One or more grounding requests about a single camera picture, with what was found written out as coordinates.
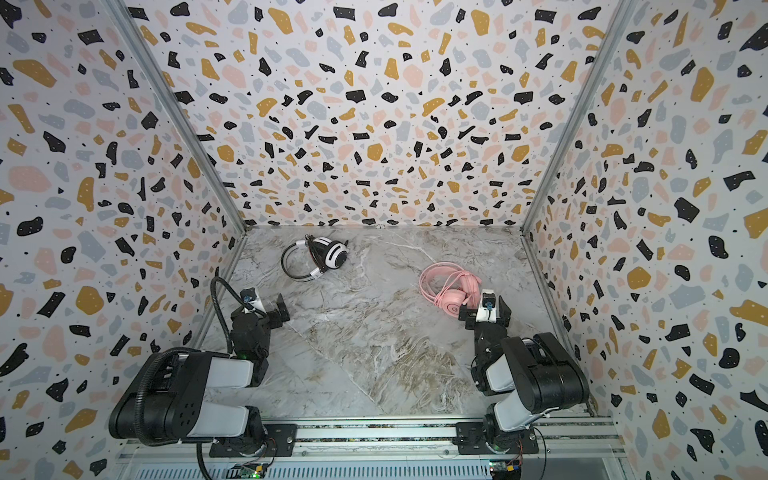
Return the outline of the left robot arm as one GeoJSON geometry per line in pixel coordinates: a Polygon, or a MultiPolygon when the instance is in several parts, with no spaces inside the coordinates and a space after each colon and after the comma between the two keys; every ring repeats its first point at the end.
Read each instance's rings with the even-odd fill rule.
{"type": "Polygon", "coordinates": [[[282,295],[264,311],[253,289],[231,315],[231,353],[175,347],[152,354],[114,407],[108,431],[145,446],[212,442],[213,456],[262,455],[274,444],[254,406],[217,404],[214,389],[259,386],[266,376],[271,332],[290,320],[282,295]]]}

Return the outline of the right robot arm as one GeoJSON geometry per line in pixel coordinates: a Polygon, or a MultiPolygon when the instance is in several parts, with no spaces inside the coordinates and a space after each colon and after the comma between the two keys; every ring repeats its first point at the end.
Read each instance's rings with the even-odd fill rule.
{"type": "Polygon", "coordinates": [[[586,377],[556,336],[508,334],[511,309],[492,292],[476,307],[461,305],[458,320],[474,333],[472,380],[487,397],[501,396],[479,422],[456,425],[461,455],[536,453],[533,424],[559,410],[585,403],[586,377]]]}

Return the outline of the pink headphones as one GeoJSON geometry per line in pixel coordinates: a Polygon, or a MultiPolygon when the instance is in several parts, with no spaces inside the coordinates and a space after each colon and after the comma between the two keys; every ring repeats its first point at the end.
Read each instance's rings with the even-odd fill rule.
{"type": "Polygon", "coordinates": [[[476,309],[481,300],[482,280],[451,262],[438,262],[419,276],[422,296],[451,317],[458,318],[462,307],[476,309]]]}

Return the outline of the white black headphones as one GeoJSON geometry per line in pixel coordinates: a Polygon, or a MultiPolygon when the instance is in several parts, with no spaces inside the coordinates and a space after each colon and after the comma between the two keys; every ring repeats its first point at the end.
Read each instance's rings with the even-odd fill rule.
{"type": "Polygon", "coordinates": [[[282,271],[292,280],[311,281],[323,276],[330,270],[338,270],[348,258],[348,243],[328,237],[306,235],[286,247],[280,258],[282,271]],[[305,248],[310,255],[314,268],[306,274],[294,275],[289,272],[287,260],[290,254],[305,248]]]}

